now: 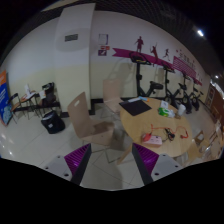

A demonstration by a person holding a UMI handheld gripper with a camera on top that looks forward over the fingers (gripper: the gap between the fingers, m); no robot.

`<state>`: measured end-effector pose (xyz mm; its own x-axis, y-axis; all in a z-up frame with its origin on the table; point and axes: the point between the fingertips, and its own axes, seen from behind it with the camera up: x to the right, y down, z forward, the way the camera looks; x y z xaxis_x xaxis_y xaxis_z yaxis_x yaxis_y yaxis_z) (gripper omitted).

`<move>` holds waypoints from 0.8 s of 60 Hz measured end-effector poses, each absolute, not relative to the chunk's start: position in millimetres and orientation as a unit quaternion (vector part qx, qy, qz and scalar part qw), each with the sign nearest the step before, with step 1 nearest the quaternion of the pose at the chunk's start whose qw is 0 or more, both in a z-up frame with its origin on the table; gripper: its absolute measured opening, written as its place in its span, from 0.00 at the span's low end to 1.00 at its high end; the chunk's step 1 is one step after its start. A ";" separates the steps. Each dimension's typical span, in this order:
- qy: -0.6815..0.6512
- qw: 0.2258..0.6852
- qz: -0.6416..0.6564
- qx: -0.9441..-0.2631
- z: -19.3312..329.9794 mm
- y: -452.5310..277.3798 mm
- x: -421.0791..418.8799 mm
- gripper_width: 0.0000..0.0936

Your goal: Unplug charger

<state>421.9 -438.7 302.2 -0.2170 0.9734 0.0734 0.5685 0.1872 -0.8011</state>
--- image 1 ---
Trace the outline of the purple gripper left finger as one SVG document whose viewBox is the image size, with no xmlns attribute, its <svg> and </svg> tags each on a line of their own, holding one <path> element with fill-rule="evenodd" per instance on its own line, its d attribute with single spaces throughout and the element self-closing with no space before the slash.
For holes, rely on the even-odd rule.
<svg viewBox="0 0 224 224">
<path fill-rule="evenodd" d="M 83 179 L 87 164 L 92 154 L 91 145 L 86 144 L 64 157 L 71 173 L 71 182 L 79 185 Z"/>
</svg>

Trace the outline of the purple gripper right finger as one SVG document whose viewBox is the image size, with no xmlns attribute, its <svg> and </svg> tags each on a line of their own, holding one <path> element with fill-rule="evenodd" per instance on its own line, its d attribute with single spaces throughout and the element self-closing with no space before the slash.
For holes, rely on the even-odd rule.
<svg viewBox="0 0 224 224">
<path fill-rule="evenodd" d="M 145 185 L 153 182 L 152 170 L 159 158 L 159 155 L 137 143 L 132 144 L 132 154 L 139 169 L 142 181 Z"/>
</svg>

